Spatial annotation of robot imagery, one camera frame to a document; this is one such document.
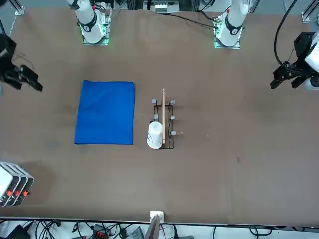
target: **white device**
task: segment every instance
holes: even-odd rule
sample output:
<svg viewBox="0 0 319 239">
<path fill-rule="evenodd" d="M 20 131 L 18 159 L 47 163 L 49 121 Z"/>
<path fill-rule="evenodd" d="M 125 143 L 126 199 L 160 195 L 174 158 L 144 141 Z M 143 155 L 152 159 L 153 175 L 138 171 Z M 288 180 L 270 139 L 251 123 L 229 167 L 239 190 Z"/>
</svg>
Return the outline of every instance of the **white device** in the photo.
<svg viewBox="0 0 319 239">
<path fill-rule="evenodd" d="M 249 11 L 248 0 L 232 0 L 229 11 L 221 16 L 222 26 L 216 38 L 227 47 L 236 45 L 243 30 L 243 23 Z"/>
<path fill-rule="evenodd" d="M 147 144 L 152 149 L 159 149 L 162 147 L 163 140 L 163 125 L 160 122 L 154 121 L 149 124 L 149 132 Z"/>
<path fill-rule="evenodd" d="M 0 162 L 0 207 L 21 205 L 33 183 L 34 178 L 19 165 Z"/>
<path fill-rule="evenodd" d="M 67 0 L 70 8 L 74 10 L 79 20 L 82 35 L 90 44 L 98 43 L 106 36 L 105 14 L 93 10 L 89 0 Z"/>
<path fill-rule="evenodd" d="M 148 9 L 148 1 L 143 1 L 143 10 Z M 150 11 L 159 14 L 169 14 L 179 12 L 179 0 L 152 0 L 150 5 Z"/>
</svg>

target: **white cup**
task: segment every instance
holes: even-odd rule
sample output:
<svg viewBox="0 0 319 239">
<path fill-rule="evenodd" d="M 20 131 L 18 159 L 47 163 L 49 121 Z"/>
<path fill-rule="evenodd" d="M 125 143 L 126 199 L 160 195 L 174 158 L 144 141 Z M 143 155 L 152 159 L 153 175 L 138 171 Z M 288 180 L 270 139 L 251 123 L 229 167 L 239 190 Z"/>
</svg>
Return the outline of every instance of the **white cup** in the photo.
<svg viewBox="0 0 319 239">
<path fill-rule="evenodd" d="M 159 149 L 162 146 L 163 125 L 160 122 L 149 124 L 149 133 L 147 138 L 148 146 L 152 149 Z"/>
</svg>

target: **black cable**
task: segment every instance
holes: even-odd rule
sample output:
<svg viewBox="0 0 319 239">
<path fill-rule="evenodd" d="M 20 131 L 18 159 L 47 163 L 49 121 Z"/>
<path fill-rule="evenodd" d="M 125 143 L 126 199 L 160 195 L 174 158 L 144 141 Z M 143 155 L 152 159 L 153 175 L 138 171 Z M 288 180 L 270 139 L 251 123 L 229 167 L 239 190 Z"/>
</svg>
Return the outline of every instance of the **black cable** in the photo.
<svg viewBox="0 0 319 239">
<path fill-rule="evenodd" d="M 98 10 L 105 10 L 105 8 L 102 5 L 94 5 L 96 9 Z"/>
<path fill-rule="evenodd" d="M 294 230 L 297 231 L 297 232 L 303 232 L 303 231 L 305 230 L 304 227 L 299 227 L 299 228 L 302 228 L 301 230 L 297 230 L 296 227 L 291 227 L 291 228 L 294 229 Z"/>
<path fill-rule="evenodd" d="M 40 221 L 38 222 L 38 224 L 36 225 L 36 228 L 35 228 L 35 239 L 38 239 L 38 228 L 39 228 L 39 224 L 40 224 Z"/>
<path fill-rule="evenodd" d="M 198 12 L 200 12 L 201 14 L 203 14 L 204 17 L 206 17 L 208 20 L 214 21 L 214 20 L 216 19 L 215 17 L 213 17 L 213 18 L 209 17 L 209 16 L 208 16 L 205 12 L 203 12 L 202 10 L 200 10 L 200 11 L 198 11 Z"/>
<path fill-rule="evenodd" d="M 210 0 L 210 1 L 205 5 L 205 7 L 203 7 L 203 8 L 201 9 L 201 11 L 204 11 L 210 3 L 211 3 L 211 6 L 213 6 L 215 2 L 216 2 L 216 0 Z"/>
<path fill-rule="evenodd" d="M 50 232 L 50 228 L 52 227 L 52 225 L 54 225 L 55 222 L 50 221 L 48 224 L 46 223 L 46 221 L 40 221 L 40 222 L 43 225 L 43 230 L 40 233 L 40 238 L 41 238 L 42 233 L 43 233 L 43 236 L 42 236 L 43 239 L 47 238 L 47 235 L 49 233 L 50 238 L 55 239 L 55 237 Z"/>
<path fill-rule="evenodd" d="M 268 233 L 259 233 L 256 226 L 250 225 L 250 226 L 249 226 L 249 231 L 251 232 L 252 235 L 256 236 L 257 239 L 258 239 L 259 236 L 269 236 L 269 235 L 273 232 L 273 229 L 272 229 L 272 228 L 269 228 L 269 232 L 268 232 Z"/>
<path fill-rule="evenodd" d="M 215 239 L 215 231 L 216 231 L 216 227 L 214 227 L 214 231 L 213 231 L 213 239 Z"/>
<path fill-rule="evenodd" d="M 295 49 L 295 47 L 293 47 L 293 49 L 291 50 L 290 56 L 289 56 L 289 58 L 288 58 L 288 60 L 287 60 L 287 61 L 289 61 L 289 60 L 290 60 L 290 58 L 291 58 L 291 56 L 292 56 L 292 54 L 293 54 L 294 49 Z"/>
<path fill-rule="evenodd" d="M 129 225 L 127 225 L 126 227 L 124 227 L 124 228 L 122 228 L 122 229 L 126 229 L 126 228 L 128 228 L 129 226 L 131 226 L 131 225 L 132 225 L 132 224 L 129 224 Z M 120 229 L 120 232 L 117 233 L 112 239 L 115 239 L 120 233 L 121 233 L 121 229 Z"/>
<path fill-rule="evenodd" d="M 79 227 L 77 228 L 77 230 L 78 230 L 78 233 L 79 233 L 79 235 L 80 235 L 80 238 L 83 238 L 82 235 L 81 235 L 81 233 L 80 233 Z"/>
<path fill-rule="evenodd" d="M 202 26 L 207 26 L 207 27 L 211 27 L 211 28 L 214 28 L 214 29 L 218 29 L 217 26 L 207 25 L 207 24 L 204 24 L 204 23 L 201 23 L 201 22 L 198 22 L 198 21 L 194 21 L 194 20 L 188 19 L 188 18 L 183 17 L 183 16 L 178 16 L 178 15 L 174 15 L 174 14 L 170 14 L 169 16 L 176 16 L 176 17 L 179 17 L 179 18 L 184 19 L 186 21 L 191 21 L 191 22 L 194 22 L 194 23 L 202 25 Z"/>
<path fill-rule="evenodd" d="M 178 231 L 177 231 L 177 227 L 175 224 L 173 224 L 174 227 L 174 239 L 179 239 L 179 235 L 178 235 Z"/>
<path fill-rule="evenodd" d="M 4 29 L 4 26 L 3 26 L 3 23 L 2 23 L 2 21 L 1 21 L 1 18 L 0 18 L 0 27 L 1 27 L 2 33 L 7 36 L 7 34 L 6 34 L 6 32 L 5 32 L 5 29 Z"/>
<path fill-rule="evenodd" d="M 294 69 L 290 69 L 288 68 L 285 64 L 283 64 L 279 57 L 278 57 L 278 54 L 277 54 L 277 38 L 278 38 L 278 33 L 279 33 L 279 30 L 280 28 L 282 27 L 282 25 L 284 24 L 284 21 L 286 20 L 289 12 L 291 11 L 291 9 L 294 7 L 294 5 L 296 4 L 297 0 L 294 0 L 293 3 L 290 5 L 290 7 L 288 8 L 288 10 L 286 11 L 283 19 L 281 20 L 281 22 L 279 23 L 279 26 L 277 28 L 277 31 L 276 31 L 276 35 L 275 35 L 275 40 L 274 40 L 274 53 L 275 53 L 275 58 L 276 60 L 278 61 L 278 63 L 284 67 L 287 71 L 289 72 L 294 72 L 294 73 L 302 73 L 302 71 L 298 71 L 298 70 L 294 70 Z"/>
<path fill-rule="evenodd" d="M 230 7 L 231 7 L 231 5 L 228 8 L 226 8 L 226 10 L 224 12 L 226 12 L 228 9 L 230 9 Z"/>
</svg>

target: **brown table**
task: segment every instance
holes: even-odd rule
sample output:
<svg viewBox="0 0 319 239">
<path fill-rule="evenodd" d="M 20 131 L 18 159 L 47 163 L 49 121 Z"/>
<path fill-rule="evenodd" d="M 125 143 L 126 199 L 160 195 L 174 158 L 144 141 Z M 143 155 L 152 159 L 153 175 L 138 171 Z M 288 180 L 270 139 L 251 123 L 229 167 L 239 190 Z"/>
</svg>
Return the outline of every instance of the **brown table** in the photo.
<svg viewBox="0 0 319 239">
<path fill-rule="evenodd" d="M 147 221 L 161 210 L 170 222 L 318 225 L 319 94 L 289 82 L 270 89 L 281 18 L 248 15 L 242 49 L 223 50 L 209 28 L 122 10 L 109 46 L 84 47 L 72 11 L 27 9 L 12 37 L 30 62 L 15 63 L 32 66 L 44 90 L 4 86 L 0 153 L 35 184 L 1 215 Z M 305 30 L 287 18 L 282 61 Z M 84 79 L 135 82 L 134 146 L 74 145 Z M 182 134 L 174 150 L 156 151 L 146 134 L 162 88 Z"/>
</svg>

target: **blue cloth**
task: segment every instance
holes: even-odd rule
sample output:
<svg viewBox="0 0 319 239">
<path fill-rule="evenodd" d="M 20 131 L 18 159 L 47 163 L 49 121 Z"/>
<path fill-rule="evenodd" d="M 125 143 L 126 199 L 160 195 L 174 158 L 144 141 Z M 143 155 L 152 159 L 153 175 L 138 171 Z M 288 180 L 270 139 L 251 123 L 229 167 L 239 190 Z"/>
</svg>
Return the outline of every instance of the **blue cloth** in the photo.
<svg viewBox="0 0 319 239">
<path fill-rule="evenodd" d="M 133 82 L 83 81 L 75 144 L 133 144 Z"/>
</svg>

